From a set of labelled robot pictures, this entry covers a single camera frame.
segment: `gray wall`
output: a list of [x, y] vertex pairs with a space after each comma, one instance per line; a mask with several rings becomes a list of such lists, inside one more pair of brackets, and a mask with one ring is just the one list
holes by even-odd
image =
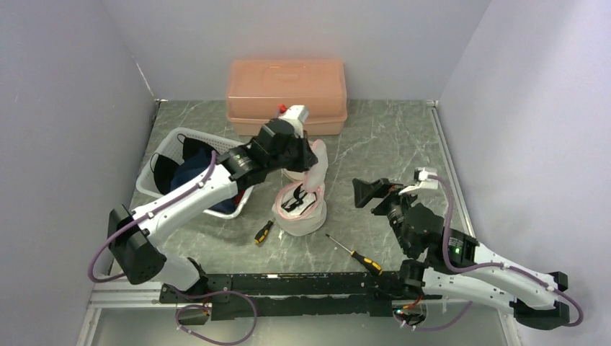
[[438, 99], [489, 0], [103, 0], [156, 97], [222, 99], [236, 58], [341, 58], [348, 94]]
[[577, 328], [520, 328], [526, 345], [611, 343], [611, 3], [491, 2], [440, 99], [478, 237], [562, 270]]
[[0, 105], [0, 344], [74, 345], [153, 98], [99, 0], [2, 0]]

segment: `small screwdriver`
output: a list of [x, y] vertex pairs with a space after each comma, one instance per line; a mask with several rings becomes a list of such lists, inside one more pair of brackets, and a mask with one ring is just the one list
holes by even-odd
[[347, 247], [342, 245], [342, 243], [340, 243], [339, 241], [331, 238], [331, 236], [329, 236], [328, 234], [325, 234], [325, 235], [330, 240], [335, 241], [336, 244], [338, 244], [339, 246], [343, 247], [346, 251], [348, 251], [350, 253], [350, 256], [354, 257], [357, 261], [359, 261], [359, 263], [363, 267], [365, 267], [367, 270], [369, 270], [371, 275], [373, 275], [373, 276], [380, 276], [380, 275], [382, 275], [382, 267], [380, 267], [380, 265], [378, 263], [373, 262], [371, 259], [366, 258], [365, 256], [361, 255], [360, 253], [356, 252], [355, 250], [348, 249]]
[[269, 220], [265, 224], [265, 226], [263, 226], [261, 231], [258, 231], [257, 234], [254, 236], [254, 243], [261, 244], [265, 240], [265, 238], [267, 238], [267, 234], [269, 233], [269, 230], [272, 228], [273, 225], [274, 220]]

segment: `wire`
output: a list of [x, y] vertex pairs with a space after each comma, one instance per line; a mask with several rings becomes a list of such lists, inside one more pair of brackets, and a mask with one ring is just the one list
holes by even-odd
[[576, 326], [579, 326], [583, 322], [584, 310], [573, 298], [571, 298], [568, 294], [564, 293], [563, 291], [548, 285], [547, 282], [541, 280], [540, 278], [537, 278], [536, 276], [534, 276], [533, 274], [530, 274], [528, 271], [523, 270], [522, 268], [506, 266], [505, 264], [500, 263], [500, 262], [480, 263], [480, 264], [472, 265], [470, 267], [465, 267], [465, 268], [459, 268], [459, 267], [453, 266], [452, 263], [450, 262], [448, 244], [450, 242], [450, 222], [452, 220], [452, 211], [454, 210], [454, 195], [452, 194], [450, 186], [448, 185], [448, 183], [445, 180], [443, 180], [442, 178], [436, 175], [431, 175], [431, 174], [429, 175], [429, 178], [440, 182], [440, 184], [442, 185], [442, 189], [443, 189], [445, 198], [447, 200], [447, 211], [445, 213], [443, 240], [442, 240], [442, 253], [443, 253], [443, 262], [445, 263], [448, 269], [452, 270], [453, 272], [459, 273], [459, 274], [470, 272], [471, 270], [485, 268], [485, 267], [498, 267], [501, 269], [513, 270], [514, 272], [517, 272], [518, 274], [523, 275], [526, 278], [531, 279], [532, 281], [535, 281], [539, 285], [543, 286], [544, 289], [552, 290], [554, 293], [558, 294], [560, 297], [566, 299], [569, 303], [575, 306], [575, 309], [577, 310], [577, 314], [578, 314], [577, 320], [575, 322], [565, 324], [565, 327], [576, 327]]
[[197, 305], [197, 304], [190, 304], [187, 306], [183, 306], [180, 309], [178, 309], [176, 311], [176, 314], [174, 315], [174, 320], [176, 321], [176, 325], [178, 326], [178, 329], [182, 330], [183, 332], [186, 332], [187, 334], [193, 335], [195, 337], [198, 337], [204, 341], [213, 343], [215, 345], [222, 345], [222, 346], [231, 346], [231, 345], [237, 345], [239, 343], [242, 343], [244, 341], [246, 341], [246, 339], [248, 339], [252, 333], [254, 332], [255, 327], [257, 326], [257, 317], [259, 316], [257, 313], [257, 307], [254, 305], [254, 302], [252, 301], [252, 299], [250, 299], [247, 295], [234, 291], [234, 290], [218, 290], [216, 292], [212, 292], [212, 293], [206, 293], [206, 294], [202, 294], [200, 296], [189, 296], [187, 294], [184, 294], [182, 292], [180, 292], [180, 290], [176, 289], [174, 286], [172, 285], [168, 285], [172, 290], [174, 290], [179, 296], [186, 298], [186, 299], [201, 299], [201, 298], [209, 298], [209, 297], [213, 297], [213, 296], [218, 296], [220, 294], [233, 294], [235, 296], [241, 297], [243, 298], [251, 307], [252, 309], [252, 314], [254, 317], [254, 320], [252, 322], [252, 327], [249, 330], [248, 333], [246, 333], [246, 335], [244, 335], [244, 337], [242, 337], [240, 340], [237, 341], [232, 341], [232, 342], [222, 342], [222, 341], [216, 341], [216, 340], [212, 340], [209, 337], [205, 337], [197, 332], [193, 332], [191, 329], [186, 328], [185, 326], [183, 326], [182, 324], [180, 324], [180, 320], [179, 320], [179, 315], [180, 313], [182, 313], [183, 311], [187, 310], [187, 309], [202, 309], [204, 311], [207, 311], [208, 308], [206, 308], [205, 306], [201, 306], [201, 305]]
[[[204, 177], [199, 182], [202, 182], [203, 184], [205, 184], [208, 181], [208, 179], [210, 178], [210, 176], [214, 172], [215, 163], [216, 163], [216, 151], [213, 151], [212, 152], [212, 158], [210, 159], [210, 165], [208, 165], [208, 169], [206, 170], [206, 173], [204, 174]], [[186, 189], [180, 195], [178, 195], [178, 196], [172, 198], [171, 200], [168, 200], [167, 202], [162, 203], [162, 204], [158, 205], [157, 207], [153, 208], [153, 210], [151, 210], [150, 213], [157, 214], [159, 211], [168, 208], [170, 205], [175, 204], [179, 200], [187, 197], [193, 191], [198, 190], [198, 189], [200, 189], [200, 186], [198, 184], [193, 184], [193, 186], [191, 186], [191, 188]], [[142, 222], [145, 218], [148, 217], [148, 214], [149, 213], [144, 213], [141, 217], [136, 218], [133, 221], [131, 221], [130, 223], [128, 223], [127, 225], [121, 227], [115, 233], [113, 233], [111, 236], [109, 236], [108, 239], [106, 239], [104, 244], [96, 251], [96, 253], [94, 255], [94, 258], [91, 260], [91, 262], [89, 263], [89, 267], [87, 268], [87, 276], [89, 277], [89, 279], [91, 281], [93, 281], [94, 283], [107, 283], [109, 281], [113, 281], [113, 280], [116, 280], [118, 278], [122, 278], [122, 277], [125, 276], [125, 273], [123, 273], [123, 274], [117, 274], [115, 276], [110, 276], [108, 278], [102, 278], [102, 279], [96, 278], [95, 275], [94, 275], [94, 266], [95, 266], [95, 263], [99, 259], [99, 256], [103, 253], [104, 249], [106, 249], [116, 238], [121, 236], [121, 234], [124, 234], [126, 231], [130, 230], [132, 227], [134, 227], [134, 226], [138, 225], [140, 222]]]
[[418, 297], [418, 299], [416, 299], [415, 302], [403, 306], [403, 309], [411, 310], [411, 309], [415, 308], [416, 305], [418, 305], [418, 303], [420, 303], [420, 301], [423, 299], [423, 297], [424, 297], [424, 295], [420, 295], [420, 297]]
[[[203, 178], [199, 181], [201, 183], [203, 183], [205, 185], [205, 183], [208, 181], [208, 179], [210, 179], [210, 176], [212, 176], [212, 173], [214, 172], [214, 168], [215, 168], [215, 163], [216, 163], [216, 151], [212, 152], [212, 157], [210, 159], [210, 165], [208, 165], [208, 168], [206, 170], [206, 173], [204, 173]], [[185, 190], [183, 193], [179, 194], [178, 196], [172, 198], [171, 200], [168, 200], [165, 203], [162, 203], [161, 205], [155, 207], [153, 210], [151, 210], [152, 214], [157, 214], [159, 211], [164, 210], [166, 208], [168, 208], [169, 206], [175, 204], [176, 202], [178, 202], [179, 200], [182, 200], [183, 198], [187, 197], [188, 195], [190, 195], [192, 192], [194, 192], [195, 190], [200, 189], [200, 186], [198, 184], [193, 184], [193, 186], [187, 190]], [[87, 267], [87, 277], [89, 277], [89, 279], [91, 281], [93, 281], [94, 283], [107, 283], [109, 281], [113, 281], [116, 280], [118, 278], [122, 278], [125, 276], [125, 273], [122, 274], [117, 274], [114, 276], [109, 276], [106, 278], [96, 278], [96, 276], [94, 275], [94, 267], [95, 264], [97, 262], [97, 260], [99, 259], [99, 256], [103, 253], [104, 249], [106, 249], [117, 237], [121, 236], [122, 234], [124, 234], [126, 231], [130, 230], [132, 227], [138, 225], [140, 222], [142, 222], [145, 218], [148, 217], [149, 213], [145, 213], [144, 215], [142, 215], [139, 218], [136, 218], [134, 220], [132, 220], [131, 222], [129, 222], [127, 225], [124, 225], [123, 227], [121, 227], [120, 229], [118, 229], [115, 233], [113, 233], [111, 236], [108, 237], [108, 239], [106, 239], [106, 241], [104, 242], [104, 244], [96, 251], [96, 253], [94, 254], [93, 259], [91, 260], [91, 262], [89, 263], [89, 266]], [[175, 288], [174, 286], [168, 285], [170, 286], [179, 296], [182, 296], [183, 298], [187, 298], [187, 299], [200, 299], [200, 298], [204, 298], [204, 299], [208, 299], [209, 297], [212, 296], [217, 296], [220, 294], [233, 294], [235, 296], [241, 297], [243, 298], [252, 308], [253, 311], [253, 315], [254, 315], [254, 321], [252, 323], [252, 328], [250, 329], [250, 331], [246, 334], [246, 336], [244, 336], [243, 338], [241, 338], [238, 341], [235, 342], [220, 342], [220, 341], [216, 341], [216, 340], [212, 340], [210, 338], [207, 338], [201, 334], [198, 334], [196, 332], [193, 332], [192, 330], [182, 326], [180, 324], [180, 321], [178, 320], [178, 315], [183, 312], [184, 310], [187, 309], [194, 309], [194, 308], [198, 308], [198, 309], [202, 309], [207, 311], [208, 308], [206, 308], [205, 306], [200, 306], [200, 305], [196, 305], [196, 304], [190, 304], [187, 306], [182, 307], [181, 309], [179, 309], [176, 312], [176, 323], [178, 326], [178, 329], [190, 334], [190, 335], [194, 335], [202, 340], [205, 340], [207, 342], [211, 342], [213, 344], [216, 345], [224, 345], [224, 346], [231, 346], [231, 345], [237, 345], [241, 342], [243, 342], [244, 340], [248, 339], [252, 333], [254, 332], [254, 328], [257, 326], [257, 307], [254, 305], [254, 302], [245, 294], [234, 291], [234, 290], [222, 290], [222, 291], [217, 291], [217, 292], [212, 292], [212, 293], [206, 293], [203, 294], [201, 296], [188, 296], [186, 294], [184, 294], [183, 292], [181, 292], [178, 288]]]

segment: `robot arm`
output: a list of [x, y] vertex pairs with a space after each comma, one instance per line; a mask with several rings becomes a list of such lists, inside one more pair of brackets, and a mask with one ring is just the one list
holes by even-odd
[[[535, 272], [509, 261], [473, 237], [450, 228], [451, 212], [444, 219], [416, 203], [415, 192], [435, 190], [438, 182], [444, 184], [433, 169], [416, 170], [414, 183], [409, 186], [387, 179], [352, 181], [357, 208], [373, 198], [382, 198], [371, 212], [387, 217], [403, 253], [410, 258], [403, 261], [399, 272], [405, 290], [483, 303], [513, 313], [519, 323], [536, 329], [581, 322], [579, 307], [576, 305], [578, 320], [569, 323], [568, 305], [560, 301], [561, 297], [571, 301], [563, 293], [568, 287], [565, 274]], [[448, 199], [448, 210], [451, 207], [452, 200]], [[425, 251], [425, 261], [416, 261]]]
[[274, 170], [309, 170], [317, 159], [310, 150], [303, 122], [304, 106], [292, 106], [281, 117], [270, 120], [247, 144], [216, 158], [199, 176], [158, 200], [130, 213], [121, 206], [109, 220], [109, 245], [119, 266], [133, 285], [159, 281], [188, 291], [207, 278], [193, 259], [162, 253], [159, 248], [183, 223], [205, 209], [237, 195], [239, 190], [265, 181]]

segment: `yellow screwdriver handle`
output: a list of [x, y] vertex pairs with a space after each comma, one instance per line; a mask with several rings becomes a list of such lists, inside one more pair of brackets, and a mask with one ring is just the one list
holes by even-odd
[[371, 275], [380, 276], [382, 274], [382, 267], [376, 262], [373, 262], [371, 259], [366, 258], [356, 251], [350, 252], [350, 256], [354, 257], [359, 263], [365, 267]]
[[261, 231], [257, 232], [257, 234], [254, 236], [255, 244], [261, 244], [265, 240], [265, 238], [267, 238], [267, 234], [269, 233], [269, 230], [272, 228], [273, 224], [274, 224], [274, 221], [269, 220], [267, 224], [263, 226]]

